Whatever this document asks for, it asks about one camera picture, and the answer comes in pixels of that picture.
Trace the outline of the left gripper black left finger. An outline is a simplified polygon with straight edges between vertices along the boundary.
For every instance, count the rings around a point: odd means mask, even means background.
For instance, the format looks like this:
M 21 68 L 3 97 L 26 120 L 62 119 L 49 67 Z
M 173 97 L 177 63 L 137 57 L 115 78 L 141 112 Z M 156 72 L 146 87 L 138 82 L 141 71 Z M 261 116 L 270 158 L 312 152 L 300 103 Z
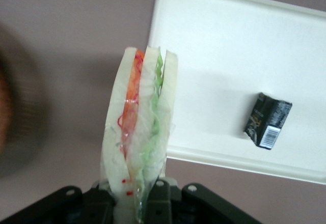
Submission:
M 1 223 L 113 223 L 115 200 L 98 186 L 82 192 L 63 187 L 1 220 Z

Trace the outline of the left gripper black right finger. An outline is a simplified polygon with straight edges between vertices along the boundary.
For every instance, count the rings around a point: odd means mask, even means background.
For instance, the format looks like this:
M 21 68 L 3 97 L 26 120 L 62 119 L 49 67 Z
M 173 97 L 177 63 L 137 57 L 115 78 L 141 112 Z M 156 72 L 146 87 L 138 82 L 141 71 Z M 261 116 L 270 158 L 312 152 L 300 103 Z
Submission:
M 260 223 L 199 183 L 182 189 L 175 179 L 158 179 L 148 199 L 144 223 Z

